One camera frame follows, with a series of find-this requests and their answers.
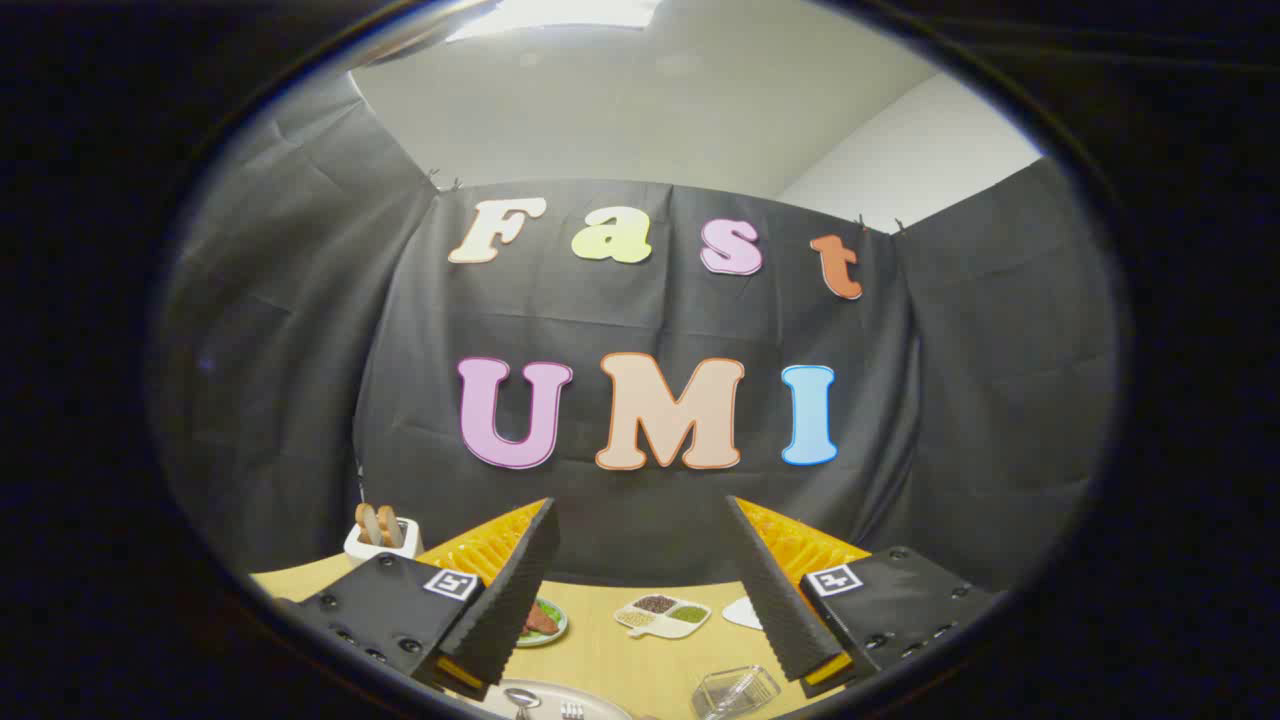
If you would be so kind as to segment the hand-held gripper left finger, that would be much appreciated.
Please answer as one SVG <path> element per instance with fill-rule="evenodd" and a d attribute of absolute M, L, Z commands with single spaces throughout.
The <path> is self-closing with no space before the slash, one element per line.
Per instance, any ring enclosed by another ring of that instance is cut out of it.
<path fill-rule="evenodd" d="M 499 683 L 559 547 L 553 498 L 407 557 L 383 551 L 288 618 L 378 667 L 480 701 Z"/>

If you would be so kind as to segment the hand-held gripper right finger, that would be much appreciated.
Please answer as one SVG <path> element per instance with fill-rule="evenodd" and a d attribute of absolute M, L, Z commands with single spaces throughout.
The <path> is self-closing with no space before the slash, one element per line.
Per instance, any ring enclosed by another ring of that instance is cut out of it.
<path fill-rule="evenodd" d="M 905 546 L 869 552 L 745 498 L 724 506 L 740 580 L 808 698 L 942 646 L 1002 597 Z"/>

